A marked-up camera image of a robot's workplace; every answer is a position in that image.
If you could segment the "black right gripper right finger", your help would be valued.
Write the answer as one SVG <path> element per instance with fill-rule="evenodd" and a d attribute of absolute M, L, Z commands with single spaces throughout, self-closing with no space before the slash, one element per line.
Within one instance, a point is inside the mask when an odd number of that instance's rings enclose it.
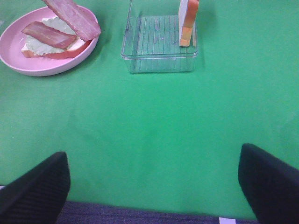
<path fill-rule="evenodd" d="M 242 145 L 238 181 L 261 224 L 299 222 L 299 171 L 254 144 Z"/>

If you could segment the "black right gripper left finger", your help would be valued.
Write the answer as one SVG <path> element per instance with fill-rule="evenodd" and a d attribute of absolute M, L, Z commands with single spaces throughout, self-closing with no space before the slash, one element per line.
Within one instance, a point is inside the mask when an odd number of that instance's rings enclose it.
<path fill-rule="evenodd" d="M 56 152 L 0 191 L 2 224 L 54 224 L 71 186 L 66 152 Z"/>

